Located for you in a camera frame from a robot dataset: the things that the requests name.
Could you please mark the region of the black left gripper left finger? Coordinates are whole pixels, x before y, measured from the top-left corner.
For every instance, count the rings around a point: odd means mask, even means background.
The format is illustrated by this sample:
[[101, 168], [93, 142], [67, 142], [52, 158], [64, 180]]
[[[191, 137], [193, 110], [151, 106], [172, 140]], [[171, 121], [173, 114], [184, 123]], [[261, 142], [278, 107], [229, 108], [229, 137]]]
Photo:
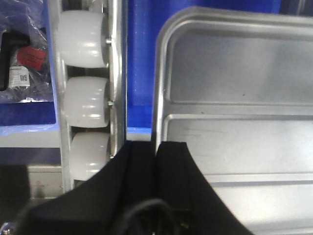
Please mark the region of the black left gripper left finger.
[[153, 196], [148, 141], [127, 141], [98, 173], [75, 189], [30, 208], [17, 235], [108, 235], [124, 208]]

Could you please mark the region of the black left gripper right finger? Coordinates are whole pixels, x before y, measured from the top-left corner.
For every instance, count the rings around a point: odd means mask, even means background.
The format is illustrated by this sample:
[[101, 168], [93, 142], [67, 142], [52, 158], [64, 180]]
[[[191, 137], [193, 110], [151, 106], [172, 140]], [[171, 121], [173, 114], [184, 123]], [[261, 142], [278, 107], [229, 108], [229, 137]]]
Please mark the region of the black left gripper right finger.
[[189, 235], [250, 235], [207, 182], [184, 142], [164, 141], [156, 154], [156, 194], [187, 222]]

